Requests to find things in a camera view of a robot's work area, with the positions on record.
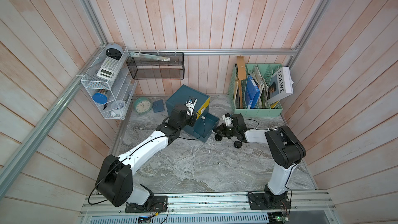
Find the black earphone case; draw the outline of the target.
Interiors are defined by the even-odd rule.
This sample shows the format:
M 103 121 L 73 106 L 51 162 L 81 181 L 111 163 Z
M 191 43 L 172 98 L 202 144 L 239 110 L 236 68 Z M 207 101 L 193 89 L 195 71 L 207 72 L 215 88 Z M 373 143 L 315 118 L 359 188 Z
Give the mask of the black earphone case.
M 234 142 L 234 147 L 237 148 L 237 149 L 240 149 L 240 148 L 242 147 L 242 142 L 240 142 L 240 141 L 235 141 L 235 142 Z
M 215 135 L 215 140 L 216 140 L 216 141 L 221 142 L 222 139 L 223 139 L 223 137 L 222 137 L 221 135 L 219 135 L 219 134 L 216 134 L 216 135 Z

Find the teal bottom drawer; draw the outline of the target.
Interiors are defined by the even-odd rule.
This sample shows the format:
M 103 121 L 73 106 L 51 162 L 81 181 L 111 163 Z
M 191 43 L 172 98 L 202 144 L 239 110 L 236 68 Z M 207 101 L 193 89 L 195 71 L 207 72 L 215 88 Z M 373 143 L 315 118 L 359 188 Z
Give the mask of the teal bottom drawer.
M 211 113 L 207 113 L 204 117 L 205 119 L 200 117 L 193 127 L 187 125 L 183 128 L 186 133 L 203 143 L 209 139 L 213 129 L 218 126 L 220 120 L 219 117 L 216 117 Z

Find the yellow top drawer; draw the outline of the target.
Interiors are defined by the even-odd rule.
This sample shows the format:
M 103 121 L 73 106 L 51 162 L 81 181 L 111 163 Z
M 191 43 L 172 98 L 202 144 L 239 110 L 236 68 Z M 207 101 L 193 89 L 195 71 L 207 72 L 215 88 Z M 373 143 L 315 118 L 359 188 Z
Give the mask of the yellow top drawer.
M 199 119 L 202 116 L 207 115 L 208 109 L 209 109 L 209 104 L 210 104 L 210 97 L 201 97 L 200 99 L 197 99 L 197 102 L 195 104 L 195 110 L 198 112 L 197 119 Z

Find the teal drawer cabinet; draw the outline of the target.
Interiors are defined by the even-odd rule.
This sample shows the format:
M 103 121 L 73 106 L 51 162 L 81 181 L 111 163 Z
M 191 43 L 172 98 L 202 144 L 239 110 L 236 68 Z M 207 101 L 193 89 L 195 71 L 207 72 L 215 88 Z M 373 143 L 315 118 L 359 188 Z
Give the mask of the teal drawer cabinet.
M 190 88 L 186 85 L 182 85 L 172 96 L 170 96 L 166 101 L 167 113 L 170 115 L 172 109 L 176 104 L 185 104 L 188 97 L 194 97 L 200 99 L 201 97 L 207 97 L 209 95 Z

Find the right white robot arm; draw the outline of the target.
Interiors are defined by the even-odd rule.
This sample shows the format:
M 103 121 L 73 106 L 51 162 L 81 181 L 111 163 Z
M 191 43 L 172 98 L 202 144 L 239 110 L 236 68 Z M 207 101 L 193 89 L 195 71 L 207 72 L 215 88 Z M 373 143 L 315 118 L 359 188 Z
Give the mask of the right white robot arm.
M 291 129 L 280 126 L 274 129 L 248 128 L 246 119 L 241 114 L 223 115 L 224 123 L 216 127 L 213 132 L 215 139 L 232 139 L 235 148 L 241 148 L 243 143 L 259 143 L 268 145 L 275 162 L 272 176 L 264 187 L 264 193 L 247 194 L 251 210 L 291 209 L 292 193 L 288 187 L 289 180 L 306 156 L 306 150 Z

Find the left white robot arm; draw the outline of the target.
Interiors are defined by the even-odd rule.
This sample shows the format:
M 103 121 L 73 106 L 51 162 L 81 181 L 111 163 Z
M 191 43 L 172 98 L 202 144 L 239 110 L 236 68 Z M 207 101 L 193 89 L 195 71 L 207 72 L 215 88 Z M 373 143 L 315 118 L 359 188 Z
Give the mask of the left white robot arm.
M 133 176 L 157 152 L 179 138 L 185 126 L 194 126 L 200 116 L 194 107 L 192 101 L 176 104 L 171 114 L 148 138 L 121 155 L 108 155 L 102 163 L 93 190 L 97 190 L 115 207 L 128 203 L 141 211 L 153 210 L 154 193 L 144 185 L 134 186 Z

